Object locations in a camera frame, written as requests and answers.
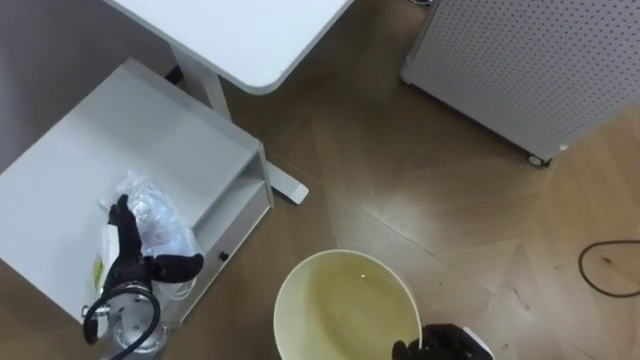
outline white cabinet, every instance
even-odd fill
[[[402,71],[548,160],[640,99],[640,2],[436,0]]]
[[[166,192],[206,254],[182,320],[271,207],[262,144],[129,60],[0,175],[0,257],[71,316],[96,297],[99,200],[129,170]]]

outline white wall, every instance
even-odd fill
[[[174,65],[102,0],[0,0],[0,172],[127,57],[161,74]]]

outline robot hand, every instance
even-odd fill
[[[142,241],[138,232],[136,217],[129,209],[127,202],[128,195],[122,195],[111,206],[109,211],[109,223],[118,228],[118,239],[120,243],[120,261],[127,261],[128,270],[135,270],[134,280],[144,281],[145,285],[151,287],[151,280],[164,283],[185,283],[193,280],[204,266],[204,257],[201,254],[193,256],[181,256],[162,254],[156,257],[142,257]],[[129,279],[123,279],[121,267],[115,267],[120,273],[109,274],[107,279],[115,285],[121,284]],[[111,289],[114,284],[107,284]]]
[[[128,200],[129,196],[120,196],[109,211],[109,224],[118,229],[119,253],[111,268],[108,269],[103,293],[132,282],[151,289],[151,274],[142,257],[142,241],[136,217],[127,206]]]
[[[452,324],[422,328],[422,348],[418,341],[409,347],[398,341],[393,345],[393,360],[493,360],[489,348],[470,330]]]

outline wooden floor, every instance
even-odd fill
[[[297,207],[277,199],[172,335],[166,359],[278,359],[281,282],[336,247],[397,270],[425,323],[469,326],[497,359],[640,359],[638,300],[595,293],[576,265],[591,242],[640,238],[640,109],[535,169],[518,148],[399,82],[427,11],[357,0],[275,93],[226,86],[237,123],[311,193]],[[610,290],[634,290],[639,259],[640,246],[598,250],[587,272]],[[0,282],[0,357],[98,358],[77,324],[6,267]]]

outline white perforated panel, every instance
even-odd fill
[[[405,81],[550,158],[640,97],[640,0],[442,0]]]

